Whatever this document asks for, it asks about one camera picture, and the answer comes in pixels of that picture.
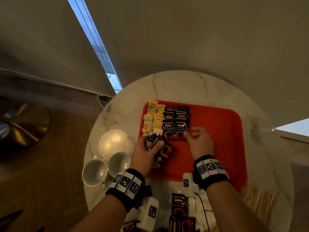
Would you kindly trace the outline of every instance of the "hand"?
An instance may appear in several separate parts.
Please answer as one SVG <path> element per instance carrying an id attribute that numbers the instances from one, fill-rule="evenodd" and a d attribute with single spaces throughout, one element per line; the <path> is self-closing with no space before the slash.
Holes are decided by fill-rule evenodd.
<path id="1" fill-rule="evenodd" d="M 142 136 L 134 147 L 130 168 L 139 171 L 146 179 L 149 174 L 152 162 L 156 153 L 163 147 L 164 141 L 158 141 L 151 150 L 145 148 L 145 140 L 147 136 Z"/>
<path id="2" fill-rule="evenodd" d="M 187 139 L 194 160 L 204 155 L 214 155 L 214 142 L 204 127 L 193 127 L 192 136 L 188 132 L 183 135 Z"/>

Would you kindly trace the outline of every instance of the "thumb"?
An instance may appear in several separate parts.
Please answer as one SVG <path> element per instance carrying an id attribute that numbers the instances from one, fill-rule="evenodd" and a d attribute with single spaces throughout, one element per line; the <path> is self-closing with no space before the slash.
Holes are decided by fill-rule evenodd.
<path id="1" fill-rule="evenodd" d="M 189 144 L 193 141 L 193 137 L 191 136 L 191 134 L 189 134 L 189 132 L 184 132 L 183 133 L 184 137 L 187 139 L 187 141 L 189 142 Z"/>
<path id="2" fill-rule="evenodd" d="M 163 147 L 164 141 L 158 141 L 153 148 L 149 151 L 153 157 L 156 155 L 156 153 Z"/>

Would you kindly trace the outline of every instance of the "cord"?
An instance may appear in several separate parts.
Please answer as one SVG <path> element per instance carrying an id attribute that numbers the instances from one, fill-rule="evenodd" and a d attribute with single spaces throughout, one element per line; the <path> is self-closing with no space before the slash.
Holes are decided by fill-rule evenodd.
<path id="1" fill-rule="evenodd" d="M 102 104 L 100 103 L 100 101 L 99 101 L 99 99 L 98 99 L 98 95 L 97 95 L 97 100 L 98 100 L 100 106 L 104 109 L 104 107 L 102 106 Z"/>
<path id="2" fill-rule="evenodd" d="M 211 230 L 209 229 L 209 225 L 208 225 L 208 220 L 207 220 L 207 216 L 206 216 L 206 212 L 205 212 L 205 208 L 204 208 L 204 204 L 203 204 L 203 200 L 202 198 L 199 196 L 198 193 L 195 193 L 201 200 L 201 203 L 202 203 L 202 206 L 203 206 L 203 211 L 204 211 L 204 214 L 205 214 L 205 218 L 206 218 L 206 222 L 207 222 L 207 227 L 208 227 L 208 231 L 211 232 Z"/>

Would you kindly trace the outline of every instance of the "wall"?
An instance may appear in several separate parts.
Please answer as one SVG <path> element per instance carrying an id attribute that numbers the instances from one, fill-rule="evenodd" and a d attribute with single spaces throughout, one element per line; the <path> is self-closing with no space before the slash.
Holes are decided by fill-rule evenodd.
<path id="1" fill-rule="evenodd" d="M 67 0 L 0 0 L 0 68 L 114 96 Z"/>
<path id="2" fill-rule="evenodd" d="M 125 87 L 165 70 L 237 86 L 276 126 L 309 117 L 309 0 L 85 0 Z"/>

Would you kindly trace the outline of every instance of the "marble table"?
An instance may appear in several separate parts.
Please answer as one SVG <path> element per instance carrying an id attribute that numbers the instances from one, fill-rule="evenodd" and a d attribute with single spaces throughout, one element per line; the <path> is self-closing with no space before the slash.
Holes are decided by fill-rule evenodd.
<path id="1" fill-rule="evenodd" d="M 84 165 L 94 155 L 108 161 L 116 152 L 132 154 L 137 142 L 141 114 L 151 99 L 232 109 L 243 126 L 248 183 L 277 195 L 272 231 L 288 231 L 294 202 L 293 177 L 288 154 L 264 112 L 243 92 L 213 76 L 192 71 L 166 71 L 141 78 L 119 92 L 99 115 L 91 131 Z M 181 182 L 147 178 L 160 207 L 156 228 L 168 227 L 171 193 Z M 104 196 L 106 188 L 84 185 L 88 209 Z M 127 216 L 133 219 L 135 209 Z"/>

